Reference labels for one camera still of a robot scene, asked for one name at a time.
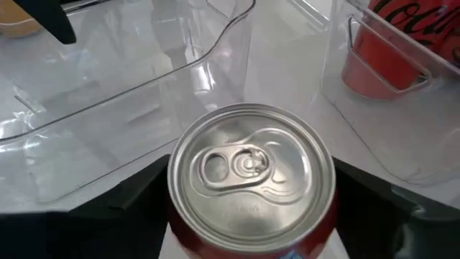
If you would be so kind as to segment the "red Fanta soda can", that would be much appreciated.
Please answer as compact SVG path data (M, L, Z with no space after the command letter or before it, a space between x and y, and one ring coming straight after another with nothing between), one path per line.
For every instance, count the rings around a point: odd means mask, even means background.
M170 228L190 259L317 259L336 226L336 171L318 133L275 106L194 121L167 167Z

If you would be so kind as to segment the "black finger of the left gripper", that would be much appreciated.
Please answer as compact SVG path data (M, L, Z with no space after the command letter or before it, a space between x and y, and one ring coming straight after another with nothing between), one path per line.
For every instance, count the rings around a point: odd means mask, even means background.
M76 43L73 27L60 0L13 0L62 44Z

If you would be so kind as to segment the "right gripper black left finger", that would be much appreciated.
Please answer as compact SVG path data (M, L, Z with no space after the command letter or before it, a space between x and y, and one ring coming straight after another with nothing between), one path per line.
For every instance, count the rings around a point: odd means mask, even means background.
M0 259L158 259L169 158L69 212L0 214Z

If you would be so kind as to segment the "red Coca-Cola Zero can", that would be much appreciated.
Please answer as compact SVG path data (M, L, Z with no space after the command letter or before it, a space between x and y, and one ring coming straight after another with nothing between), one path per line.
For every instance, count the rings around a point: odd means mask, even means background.
M460 26L460 0L370 0L368 8L396 29L435 54L454 28ZM365 20L342 70L344 83L372 99L395 99L422 72L390 45L385 26Z

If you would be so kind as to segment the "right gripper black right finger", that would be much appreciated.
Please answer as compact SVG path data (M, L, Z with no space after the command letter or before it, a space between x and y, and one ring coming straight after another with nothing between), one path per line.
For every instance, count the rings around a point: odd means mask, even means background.
M460 209L334 165L336 228L351 259L460 259Z

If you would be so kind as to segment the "clear plastic storage bin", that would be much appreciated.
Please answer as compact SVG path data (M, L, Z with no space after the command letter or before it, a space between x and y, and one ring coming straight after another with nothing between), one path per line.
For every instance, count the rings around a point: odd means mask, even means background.
M85 0L0 24L0 199L57 200L241 101L256 0Z
M328 16L308 0L293 0L329 32L322 90L392 175L429 186L460 178L460 26L435 54L368 8L370 0L328 0ZM390 45L422 73L395 99L372 99L351 90L342 70L365 20L385 26Z

